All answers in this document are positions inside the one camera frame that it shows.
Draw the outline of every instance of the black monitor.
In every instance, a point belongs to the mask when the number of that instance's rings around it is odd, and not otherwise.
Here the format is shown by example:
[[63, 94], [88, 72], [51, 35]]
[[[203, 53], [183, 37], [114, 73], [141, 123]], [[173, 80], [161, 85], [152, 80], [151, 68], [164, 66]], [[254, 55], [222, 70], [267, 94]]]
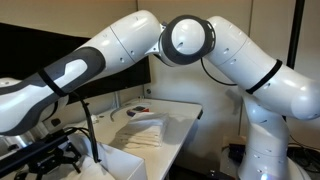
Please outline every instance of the black monitor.
[[[69, 54], [90, 38], [75, 37], [0, 23], [0, 78], [25, 79]], [[87, 83], [76, 92], [83, 98], [149, 83], [148, 57], [117, 74]], [[78, 101], [69, 95], [69, 103]]]

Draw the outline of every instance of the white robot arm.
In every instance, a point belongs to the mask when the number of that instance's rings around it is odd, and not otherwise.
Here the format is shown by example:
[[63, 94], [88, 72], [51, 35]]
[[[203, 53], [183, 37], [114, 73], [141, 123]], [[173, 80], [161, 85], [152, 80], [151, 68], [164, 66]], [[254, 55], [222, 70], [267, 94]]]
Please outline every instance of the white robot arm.
[[[208, 20], [181, 16], [164, 27], [151, 13], [139, 11], [115, 22], [43, 71], [0, 88], [0, 134], [24, 133], [59, 97], [90, 80], [122, 71], [148, 54], [169, 66], [205, 57], [237, 83], [253, 127], [248, 133], [249, 163], [243, 163], [240, 177], [257, 179], [265, 173], [275, 179], [288, 177], [277, 169], [287, 167], [288, 132], [281, 116], [319, 117], [320, 84], [269, 57], [239, 28], [217, 16]], [[280, 129], [266, 122], [276, 122]], [[277, 147], [270, 142], [274, 140]]]
[[46, 118], [44, 109], [80, 85], [138, 62], [157, 43], [162, 27], [147, 11], [133, 13], [74, 52], [27, 79], [2, 80], [0, 134], [20, 135]]

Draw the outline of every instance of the white cloth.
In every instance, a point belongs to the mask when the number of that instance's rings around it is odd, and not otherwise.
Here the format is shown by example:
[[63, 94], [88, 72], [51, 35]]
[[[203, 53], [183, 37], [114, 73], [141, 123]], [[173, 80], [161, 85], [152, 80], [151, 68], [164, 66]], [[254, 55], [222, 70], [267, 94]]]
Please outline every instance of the white cloth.
[[167, 113], [136, 113], [128, 124], [116, 133], [115, 140], [127, 148], [159, 147], [167, 123]]

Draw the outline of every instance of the wall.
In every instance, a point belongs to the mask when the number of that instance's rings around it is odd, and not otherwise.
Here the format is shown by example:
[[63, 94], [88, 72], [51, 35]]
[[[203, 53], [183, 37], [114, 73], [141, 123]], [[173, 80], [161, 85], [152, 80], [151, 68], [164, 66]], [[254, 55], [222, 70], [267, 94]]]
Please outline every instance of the wall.
[[92, 37], [136, 11], [135, 0], [1, 0], [0, 22]]
[[[269, 55], [286, 63], [295, 7], [295, 0], [254, 0], [251, 38]], [[320, 81], [320, 1], [305, 1], [295, 70]], [[243, 113], [241, 134], [246, 134], [246, 115]], [[300, 143], [320, 147], [315, 139], [320, 135], [320, 118], [299, 121], [288, 118], [291, 135]]]
[[[203, 19], [219, 15], [248, 33], [251, 0], [139, 0], [138, 8], [151, 11], [160, 22], [170, 22], [183, 14]], [[146, 97], [203, 106], [203, 116], [193, 126], [175, 163], [202, 173], [207, 173], [209, 169], [219, 169], [223, 136], [238, 133], [241, 98], [237, 87], [223, 86], [209, 79], [200, 62], [173, 68], [154, 57], [150, 59], [152, 83], [146, 85], [145, 89], [150, 89], [151, 94], [146, 94]], [[214, 77], [230, 82], [206, 61], [205, 65]]]

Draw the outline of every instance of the white table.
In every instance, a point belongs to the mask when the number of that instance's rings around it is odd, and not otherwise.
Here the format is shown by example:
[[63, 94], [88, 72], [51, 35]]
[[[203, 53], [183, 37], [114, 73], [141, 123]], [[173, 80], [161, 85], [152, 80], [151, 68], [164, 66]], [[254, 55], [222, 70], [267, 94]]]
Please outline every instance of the white table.
[[[127, 149], [114, 141], [115, 133], [130, 120], [126, 111], [138, 105], [148, 107], [151, 112], [169, 113], [170, 121], [161, 147]], [[133, 100], [130, 106], [126, 106], [126, 108], [113, 114], [114, 122], [110, 118], [112, 111], [109, 110], [97, 115], [99, 122], [94, 124], [97, 141], [143, 158], [148, 179], [157, 180], [165, 178], [193, 123], [200, 115], [202, 106], [152, 99]]]

